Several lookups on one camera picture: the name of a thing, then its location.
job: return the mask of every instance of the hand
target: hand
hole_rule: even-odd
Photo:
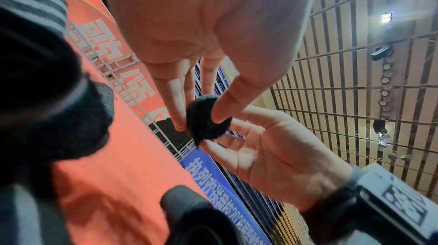
[[[300,211],[347,183],[352,167],[287,114],[250,106],[235,116],[231,130],[201,148],[249,185]]]
[[[108,0],[137,57],[146,64],[177,130],[194,99],[201,60],[204,94],[213,93],[225,55],[240,75],[213,108],[219,123],[252,103],[292,65],[312,0]]]

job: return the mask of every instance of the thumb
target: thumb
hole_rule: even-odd
[[[266,83],[255,85],[244,79],[242,75],[237,76],[214,104],[211,120],[218,124],[234,116],[257,99],[267,88],[269,85]]]

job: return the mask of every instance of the black ball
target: black ball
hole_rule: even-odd
[[[211,120],[211,110],[218,98],[216,95],[198,97],[186,109],[187,132],[193,138],[196,147],[203,140],[212,140],[222,136],[231,125],[232,117],[220,124],[215,124]]]

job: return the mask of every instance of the ceiling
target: ceiling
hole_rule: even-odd
[[[271,87],[289,114],[351,164],[378,162],[438,202],[438,0],[314,0],[297,60]],[[382,15],[392,20],[382,24]],[[394,54],[372,61],[385,44]],[[382,84],[383,63],[392,64]],[[387,109],[379,101],[389,88]],[[386,115],[378,146],[373,122]]]

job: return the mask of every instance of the qr code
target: qr code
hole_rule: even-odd
[[[395,206],[402,215],[408,217],[412,222],[421,227],[428,211],[417,201],[412,199],[408,193],[391,185],[383,193],[383,197]]]

